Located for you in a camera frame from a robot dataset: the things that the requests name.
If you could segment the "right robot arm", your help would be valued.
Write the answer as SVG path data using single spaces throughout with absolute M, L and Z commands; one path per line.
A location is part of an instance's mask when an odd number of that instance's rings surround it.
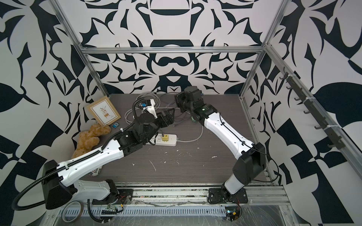
M 232 175 L 223 185 L 227 196 L 238 193 L 266 168 L 266 150 L 261 143 L 253 143 L 237 132 L 211 104 L 204 103 L 201 90 L 187 87 L 175 95 L 180 111 L 188 112 L 202 126 L 213 132 L 236 158 Z

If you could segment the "white power strip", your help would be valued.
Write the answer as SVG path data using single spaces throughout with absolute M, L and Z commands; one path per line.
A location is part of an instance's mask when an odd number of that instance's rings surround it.
M 175 134 L 157 134 L 147 145 L 175 147 L 177 144 L 177 135 Z

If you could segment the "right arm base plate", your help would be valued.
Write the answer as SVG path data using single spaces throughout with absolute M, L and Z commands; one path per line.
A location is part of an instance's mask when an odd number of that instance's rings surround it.
M 231 195 L 224 188 L 210 188 L 208 189 L 207 201 L 210 204 L 219 203 L 248 203 L 248 196 L 244 188 L 240 189 L 237 193 Z

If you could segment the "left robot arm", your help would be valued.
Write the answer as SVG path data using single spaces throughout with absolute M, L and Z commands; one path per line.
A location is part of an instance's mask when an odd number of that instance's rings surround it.
M 122 131 L 110 136 L 103 146 L 74 159 L 45 164 L 44 175 L 21 191 L 12 202 L 15 211 L 29 210 L 45 205 L 47 210 L 56 209 L 70 201 L 99 200 L 112 203 L 117 199 L 118 190 L 114 181 L 84 181 L 81 178 L 92 170 L 112 161 L 124 158 L 147 144 L 162 128 L 174 123 L 174 108 L 156 112 L 152 99 L 141 98 L 133 103 L 132 111 L 142 107 L 141 115 L 134 115 L 134 121 Z M 44 200 L 20 206 L 20 199 L 36 185 L 41 184 Z

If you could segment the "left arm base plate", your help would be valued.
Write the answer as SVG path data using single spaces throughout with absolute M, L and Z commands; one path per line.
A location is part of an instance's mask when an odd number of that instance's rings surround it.
M 103 200 L 93 199 L 92 205 L 106 205 L 106 204 L 126 204 L 133 199 L 133 189 L 119 189 L 116 193 L 111 192 Z

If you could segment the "yellow USB wall charger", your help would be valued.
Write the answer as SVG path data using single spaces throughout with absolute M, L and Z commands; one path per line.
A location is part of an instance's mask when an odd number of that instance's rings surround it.
M 168 140 L 169 140 L 169 135 L 168 135 L 168 134 L 163 134 L 163 135 L 161 136 L 161 140 L 162 140 L 162 141 L 168 141 Z

